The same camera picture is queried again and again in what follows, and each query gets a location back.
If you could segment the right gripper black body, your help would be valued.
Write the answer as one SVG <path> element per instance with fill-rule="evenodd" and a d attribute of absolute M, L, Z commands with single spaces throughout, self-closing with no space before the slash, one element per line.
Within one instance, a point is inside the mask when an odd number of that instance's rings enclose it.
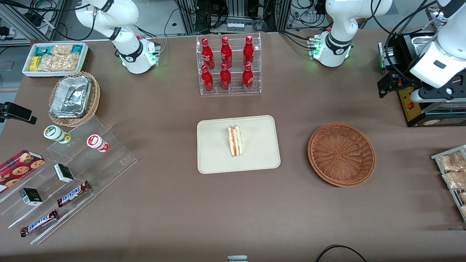
<path fill-rule="evenodd" d="M 8 109 L 13 105 L 14 103 L 0 103 L 0 122 L 5 122 L 6 119 L 11 119 L 15 118 L 15 116 L 12 116 L 9 112 Z"/>

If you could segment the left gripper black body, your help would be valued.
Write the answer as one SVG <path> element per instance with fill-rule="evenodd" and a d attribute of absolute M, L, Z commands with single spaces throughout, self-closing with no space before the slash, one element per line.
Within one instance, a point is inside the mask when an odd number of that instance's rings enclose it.
<path fill-rule="evenodd" d="M 427 88 L 424 90 L 424 99 L 439 100 L 441 102 L 465 99 L 465 95 L 465 71 L 457 73 L 440 88 Z"/>

